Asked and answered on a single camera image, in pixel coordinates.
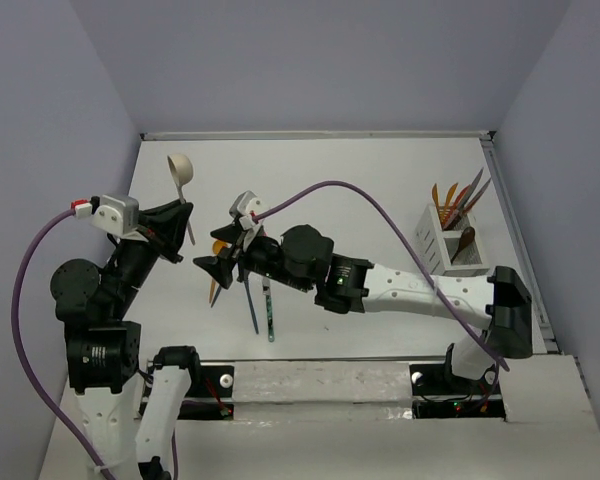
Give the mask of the patterned-handle metal knife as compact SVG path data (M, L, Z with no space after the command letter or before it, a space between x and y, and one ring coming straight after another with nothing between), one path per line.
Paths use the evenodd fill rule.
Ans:
M275 341L273 302L272 302L271 284L270 284L270 279L268 277L262 278L262 290L263 290L263 295L265 297L265 304L266 304L268 340L271 343L273 343Z

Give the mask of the beige plastic spoon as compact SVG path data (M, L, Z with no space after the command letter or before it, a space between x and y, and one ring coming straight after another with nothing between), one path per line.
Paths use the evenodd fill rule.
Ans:
M181 204L186 202L183 187L191 182L194 177L194 168L190 159L181 153L173 153L167 156L168 167L176 187Z

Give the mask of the yellow-orange plastic knife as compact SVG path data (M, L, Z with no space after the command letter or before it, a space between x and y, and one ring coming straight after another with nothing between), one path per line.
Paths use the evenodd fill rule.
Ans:
M447 218L449 209L451 207L452 200L454 198L454 194L455 194L457 187L458 187L458 183L454 183L449 188L449 190L447 191L447 194L446 194L444 205L439 209L439 220L440 220L441 226L443 226L446 221L446 218Z

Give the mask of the orange-red plastic knife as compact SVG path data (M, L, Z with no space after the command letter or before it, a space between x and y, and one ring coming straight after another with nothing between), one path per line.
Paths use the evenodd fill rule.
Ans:
M442 221L443 230L446 228L446 225L449 222L449 220L451 219L452 214L456 211L456 209L459 206L459 203L465 197L465 195L469 191L470 187L471 187L471 185L467 185L463 190L461 190L460 193L455 198L454 202L451 204L451 207L449 208L449 211L447 212L446 217Z

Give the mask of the dark brown wooden spoon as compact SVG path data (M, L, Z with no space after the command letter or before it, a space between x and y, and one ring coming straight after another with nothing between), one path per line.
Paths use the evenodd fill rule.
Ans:
M462 231L461 236L458 240L456 251L451 257L451 262L454 262L458 258L458 256L475 241L475 236L476 230L474 227L469 226Z

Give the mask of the black-handle metal knife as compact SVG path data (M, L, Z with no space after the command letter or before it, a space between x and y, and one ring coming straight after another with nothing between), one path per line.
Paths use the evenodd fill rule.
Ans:
M489 188L491 184L491 179L488 179L484 185L480 187L475 195L473 195L468 203L465 205L463 210L458 214L458 216L452 222L453 225L457 224L464 216L466 216L473 207L477 204L477 202L482 198L486 190Z

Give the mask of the pink-handle metal knife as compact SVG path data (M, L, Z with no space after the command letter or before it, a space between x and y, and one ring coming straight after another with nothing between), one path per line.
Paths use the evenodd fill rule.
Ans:
M463 208L465 207L465 205L468 203L469 199L471 198L471 195L476 190L476 188L480 182L480 179L482 177L482 174L483 174L483 168L481 168L480 171L478 172L478 174L475 176L475 178L473 179L473 181L470 184L471 187L470 187L469 191L466 193L465 197L459 203L459 206L455 211L455 213L457 215L463 210Z

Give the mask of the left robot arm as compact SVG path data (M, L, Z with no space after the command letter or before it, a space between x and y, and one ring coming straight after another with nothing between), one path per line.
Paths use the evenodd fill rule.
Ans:
M179 200L141 210L101 197L93 214L130 220L130 229L107 231L117 244L104 266L74 259L52 276L69 386L81 413L78 431L92 457L90 479L176 476L171 456L176 422L185 396L200 386L200 358L192 346L161 348L152 361L149 399L139 411L141 326L124 317L159 259L181 262L192 211L191 203Z

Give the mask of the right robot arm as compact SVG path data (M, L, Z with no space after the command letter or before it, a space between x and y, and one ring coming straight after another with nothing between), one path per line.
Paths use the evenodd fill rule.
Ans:
M519 274L498 266L489 275L448 277L404 272L366 259L339 255L332 239L296 225L281 239L234 222L213 231L221 250L194 264L223 289L233 274L257 274L302 292L336 314L403 312L458 322L466 336L447 350L442 384L462 392L507 360L533 354L531 295Z

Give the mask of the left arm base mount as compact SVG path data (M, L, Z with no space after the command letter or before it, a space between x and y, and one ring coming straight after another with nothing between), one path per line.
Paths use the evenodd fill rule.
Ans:
M224 421L234 417L232 364L202 364L201 381L187 391L180 407L179 420Z

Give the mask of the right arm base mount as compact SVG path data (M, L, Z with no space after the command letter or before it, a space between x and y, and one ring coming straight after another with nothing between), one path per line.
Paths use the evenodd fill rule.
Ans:
M494 371L480 380L447 378L443 364L423 363L412 365L410 373L416 419L506 419Z

